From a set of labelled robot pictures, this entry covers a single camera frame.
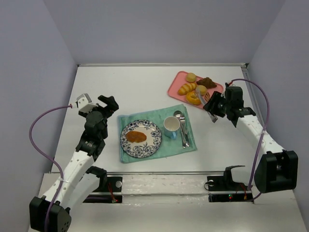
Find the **stainless steel tongs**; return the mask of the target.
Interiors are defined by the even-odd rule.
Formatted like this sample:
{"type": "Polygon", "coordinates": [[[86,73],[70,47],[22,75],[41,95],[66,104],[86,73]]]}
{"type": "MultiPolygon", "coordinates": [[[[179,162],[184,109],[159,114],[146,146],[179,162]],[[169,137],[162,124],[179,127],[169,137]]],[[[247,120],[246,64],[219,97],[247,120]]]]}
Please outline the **stainless steel tongs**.
{"type": "MultiPolygon", "coordinates": [[[[206,101],[205,98],[201,95],[199,89],[196,90],[196,94],[197,94],[198,98],[200,99],[202,105],[203,105],[203,106],[206,105],[206,104],[207,104],[207,101],[206,101]]],[[[212,115],[210,112],[207,112],[207,113],[208,113],[208,115],[209,115],[209,117],[211,118],[211,120],[212,120],[213,123],[215,123],[215,122],[218,120],[218,117],[217,117],[217,116],[212,115]]]]}

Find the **orange-brown pastry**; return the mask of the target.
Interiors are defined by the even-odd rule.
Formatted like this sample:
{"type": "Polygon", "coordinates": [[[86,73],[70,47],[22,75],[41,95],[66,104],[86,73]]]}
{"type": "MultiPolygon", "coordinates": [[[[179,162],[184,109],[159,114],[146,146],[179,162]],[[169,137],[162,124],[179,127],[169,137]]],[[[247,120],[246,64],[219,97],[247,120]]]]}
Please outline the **orange-brown pastry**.
{"type": "Polygon", "coordinates": [[[147,140],[147,136],[142,132],[133,130],[126,134],[126,139],[130,143],[141,143],[147,140]]]}

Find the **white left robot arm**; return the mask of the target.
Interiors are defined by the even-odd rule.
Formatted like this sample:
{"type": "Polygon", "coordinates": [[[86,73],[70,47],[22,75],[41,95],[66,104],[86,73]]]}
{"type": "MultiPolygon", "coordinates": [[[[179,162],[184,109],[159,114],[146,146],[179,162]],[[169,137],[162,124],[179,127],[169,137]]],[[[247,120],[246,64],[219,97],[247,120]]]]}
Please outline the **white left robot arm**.
{"type": "Polygon", "coordinates": [[[48,155],[60,176],[41,196],[29,204],[30,227],[39,232],[66,232],[71,224],[71,210],[81,204],[94,190],[107,182],[106,170],[94,166],[108,137],[107,119],[119,109],[113,96],[100,95],[104,107],[93,103],[88,94],[80,95],[75,103],[64,108],[77,108],[85,118],[84,131],[75,151],[65,167],[48,155]]]}

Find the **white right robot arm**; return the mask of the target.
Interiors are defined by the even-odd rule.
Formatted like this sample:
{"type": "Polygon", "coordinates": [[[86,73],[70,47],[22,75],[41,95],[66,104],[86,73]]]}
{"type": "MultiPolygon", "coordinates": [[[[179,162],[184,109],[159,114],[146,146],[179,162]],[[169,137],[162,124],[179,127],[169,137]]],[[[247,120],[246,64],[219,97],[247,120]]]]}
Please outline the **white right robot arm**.
{"type": "Polygon", "coordinates": [[[215,91],[203,108],[213,118],[227,117],[256,150],[251,167],[236,165],[225,169],[228,181],[255,186],[261,193],[296,188],[297,154],[275,142],[253,109],[244,107],[240,87],[227,87],[224,94],[215,91]]]}

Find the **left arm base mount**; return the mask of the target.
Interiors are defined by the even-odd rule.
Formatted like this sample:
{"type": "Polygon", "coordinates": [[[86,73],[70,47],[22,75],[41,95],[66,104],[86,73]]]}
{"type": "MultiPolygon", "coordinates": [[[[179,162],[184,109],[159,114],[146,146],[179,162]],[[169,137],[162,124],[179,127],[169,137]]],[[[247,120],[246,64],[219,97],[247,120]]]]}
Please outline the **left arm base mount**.
{"type": "Polygon", "coordinates": [[[83,203],[122,203],[122,185],[121,176],[108,176],[105,184],[100,184],[83,203]]]}

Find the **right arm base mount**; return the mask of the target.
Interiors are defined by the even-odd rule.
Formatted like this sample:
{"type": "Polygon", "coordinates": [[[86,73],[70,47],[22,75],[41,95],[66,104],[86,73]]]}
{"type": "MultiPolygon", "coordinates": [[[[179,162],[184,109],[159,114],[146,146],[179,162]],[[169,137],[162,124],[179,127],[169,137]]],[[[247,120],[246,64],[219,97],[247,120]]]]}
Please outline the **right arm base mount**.
{"type": "Polygon", "coordinates": [[[232,170],[243,165],[228,166],[222,175],[207,177],[204,189],[209,192],[210,203],[254,202],[251,191],[241,182],[232,179],[232,170]]]}

